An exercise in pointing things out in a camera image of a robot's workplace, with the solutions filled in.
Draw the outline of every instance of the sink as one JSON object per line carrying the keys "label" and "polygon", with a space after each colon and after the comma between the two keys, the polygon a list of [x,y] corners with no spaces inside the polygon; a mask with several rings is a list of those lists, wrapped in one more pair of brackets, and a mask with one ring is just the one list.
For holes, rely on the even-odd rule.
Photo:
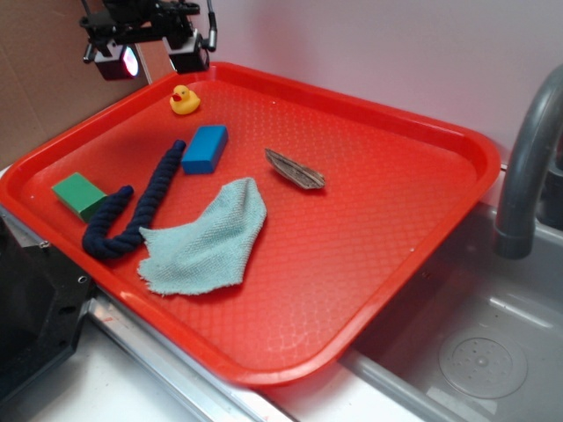
{"label": "sink", "polygon": [[527,258],[500,258],[494,211],[470,212],[347,360],[426,420],[563,420],[563,236],[538,224]]}

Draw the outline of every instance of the navy blue rope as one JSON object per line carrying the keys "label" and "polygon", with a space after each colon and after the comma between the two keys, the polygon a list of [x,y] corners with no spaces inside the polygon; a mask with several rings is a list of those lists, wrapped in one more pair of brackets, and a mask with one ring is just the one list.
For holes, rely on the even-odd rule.
{"label": "navy blue rope", "polygon": [[133,195],[133,187],[123,186],[116,193],[108,195],[101,207],[90,219],[82,238],[82,247],[94,258],[121,258],[134,251],[143,242],[139,232],[148,228],[157,212],[160,202],[166,195],[172,177],[179,167],[186,143],[177,140],[158,163],[147,189],[137,202],[131,222],[123,233],[111,239],[106,238],[115,219],[121,215]]}

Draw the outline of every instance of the sink drain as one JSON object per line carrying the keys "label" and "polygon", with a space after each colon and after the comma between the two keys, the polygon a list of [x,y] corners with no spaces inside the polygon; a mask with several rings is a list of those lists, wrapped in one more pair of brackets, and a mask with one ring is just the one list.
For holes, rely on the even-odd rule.
{"label": "sink drain", "polygon": [[470,329],[448,337],[440,349],[440,369],[456,389],[473,397],[499,398],[526,379],[522,349],[495,331]]}

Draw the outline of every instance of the plastic tray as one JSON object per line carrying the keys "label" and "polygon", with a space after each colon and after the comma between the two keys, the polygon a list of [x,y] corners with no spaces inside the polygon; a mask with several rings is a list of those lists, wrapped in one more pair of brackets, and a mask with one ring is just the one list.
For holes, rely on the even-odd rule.
{"label": "plastic tray", "polygon": [[[176,84],[200,96],[196,113],[171,111]],[[189,142],[212,124],[230,134],[215,173],[179,170],[152,227],[192,222],[221,186],[255,178],[267,219],[243,284],[163,297],[136,273],[148,257],[144,246],[116,261],[87,256],[84,223],[51,186],[75,171],[107,193],[132,185],[135,197],[114,236],[173,141]],[[321,172],[326,187],[304,191],[282,178],[265,148]],[[206,73],[170,75],[23,157],[1,179],[0,202],[208,369],[265,386],[335,360],[499,169],[492,143],[470,130],[218,63]]]}

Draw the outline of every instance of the light blue towel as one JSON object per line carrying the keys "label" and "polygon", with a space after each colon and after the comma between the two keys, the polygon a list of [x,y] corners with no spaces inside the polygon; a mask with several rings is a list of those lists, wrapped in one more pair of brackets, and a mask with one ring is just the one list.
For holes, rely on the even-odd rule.
{"label": "light blue towel", "polygon": [[139,275],[161,295],[200,295],[243,281],[266,206],[253,178],[223,186],[198,220],[170,229],[144,229],[150,257]]}

